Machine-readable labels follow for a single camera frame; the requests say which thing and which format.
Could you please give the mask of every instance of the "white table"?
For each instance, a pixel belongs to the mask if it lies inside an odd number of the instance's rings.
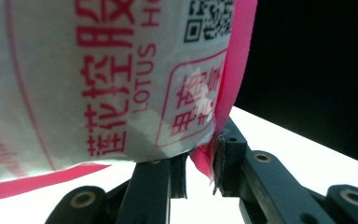
[[[331,185],[358,187],[358,161],[238,108],[230,116],[252,150],[274,154],[309,189],[325,194]],[[84,185],[106,191],[132,174],[134,164],[121,162],[91,175],[0,200],[0,223],[44,223],[63,195]],[[188,200],[171,200],[171,223],[243,223],[239,200],[213,196],[213,185],[187,161]]]

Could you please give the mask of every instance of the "red stamp logo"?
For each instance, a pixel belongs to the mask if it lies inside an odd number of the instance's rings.
[[[205,130],[214,121],[214,108],[226,51],[176,65],[170,74],[159,124],[157,147],[166,147]]]

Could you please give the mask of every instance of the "black background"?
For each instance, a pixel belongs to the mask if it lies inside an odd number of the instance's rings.
[[[259,0],[236,106],[358,160],[358,1]]]

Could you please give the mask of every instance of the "red border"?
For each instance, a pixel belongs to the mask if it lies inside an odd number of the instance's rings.
[[[10,2],[10,0],[5,1],[5,14],[6,14],[6,19],[7,19],[8,44],[9,44],[10,54],[11,54],[11,57],[12,57],[12,62],[13,62],[13,66],[14,66],[14,70],[15,70],[15,74],[16,74],[16,79],[17,79],[17,82],[18,82],[18,85],[19,85],[19,88],[20,88],[21,96],[22,96],[22,99],[23,99],[23,101],[25,103],[25,106],[27,108],[28,115],[29,115],[29,117],[31,119],[32,125],[34,127],[35,132],[36,132],[36,136],[37,136],[37,139],[39,141],[39,144],[42,147],[43,153],[45,154],[45,157],[48,160],[48,164],[50,165],[51,169],[53,171],[55,171],[56,168],[54,167],[54,163],[53,163],[51,157],[49,156],[48,151],[46,150],[46,146],[45,146],[45,143],[43,141],[42,134],[41,134],[41,132],[39,130],[39,127],[37,126],[36,118],[34,116],[32,108],[31,108],[30,100],[28,98],[27,91],[25,89],[25,84],[23,82],[24,76],[23,76],[23,74],[21,72],[21,67],[20,67],[19,58],[18,58],[18,54],[17,54],[17,49],[16,49],[16,45],[15,45],[15,39],[14,39],[14,29],[13,29],[13,22],[12,22],[11,2]]]
[[[196,133],[192,133],[191,135],[182,137],[182,138],[179,139],[179,140],[176,140],[176,141],[167,143],[167,144],[165,144],[165,145],[159,145],[159,144],[158,144],[159,134],[160,134],[160,132],[161,132],[161,127],[162,127],[162,121],[164,120],[164,117],[165,117],[165,109],[166,109],[166,107],[167,107],[168,95],[169,95],[170,89],[171,89],[172,77],[173,77],[173,74],[174,74],[175,70],[176,70],[177,68],[179,68],[180,66],[184,66],[184,65],[187,65],[187,64],[191,64],[191,63],[200,63],[200,62],[203,62],[203,61],[210,60],[210,59],[212,59],[212,58],[214,58],[214,57],[216,57],[216,56],[218,56],[218,55],[220,55],[220,54],[222,54],[222,53],[224,53],[224,52],[226,52],[226,51],[227,51],[227,49],[223,49],[222,51],[220,51],[220,52],[218,52],[218,53],[215,53],[214,55],[211,55],[211,56],[206,57],[206,58],[197,59],[197,60],[195,60],[195,61],[187,62],[187,63],[179,63],[178,65],[176,65],[176,66],[173,68],[173,70],[172,70],[171,73],[170,73],[170,79],[169,79],[169,82],[168,82],[168,83],[169,83],[168,89],[167,89],[167,92],[165,93],[165,96],[166,96],[166,97],[165,97],[164,107],[163,107],[162,113],[161,113],[161,121],[159,122],[158,134],[157,134],[156,143],[155,143],[156,147],[166,147],[166,146],[169,146],[169,145],[174,144],[174,143],[176,143],[176,142],[179,142],[179,141],[181,141],[181,140],[183,140],[183,139],[187,139],[188,137],[191,137],[191,136],[193,136],[193,135],[195,135],[195,134],[197,134],[197,133],[200,133],[200,132],[204,131],[206,128],[208,128],[208,127],[211,125],[211,122],[210,122],[207,126],[205,126],[205,128],[199,130],[199,131],[196,132]]]

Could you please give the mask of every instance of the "qr code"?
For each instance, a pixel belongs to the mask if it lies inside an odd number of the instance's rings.
[[[214,40],[231,33],[233,0],[191,0],[185,43]]]

